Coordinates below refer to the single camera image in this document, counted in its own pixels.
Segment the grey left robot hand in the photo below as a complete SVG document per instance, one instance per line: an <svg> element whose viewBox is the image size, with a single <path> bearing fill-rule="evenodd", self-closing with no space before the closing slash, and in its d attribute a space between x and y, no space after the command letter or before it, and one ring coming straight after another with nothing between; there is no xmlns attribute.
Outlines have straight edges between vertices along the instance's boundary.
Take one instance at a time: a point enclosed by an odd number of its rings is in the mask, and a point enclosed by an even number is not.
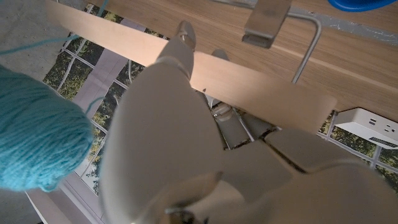
<svg viewBox="0 0 398 224"><path fill-rule="evenodd" d="M191 88L192 25L128 89L100 169L108 223L396 223L397 195L363 161L315 134L269 130L227 151Z"/></svg>

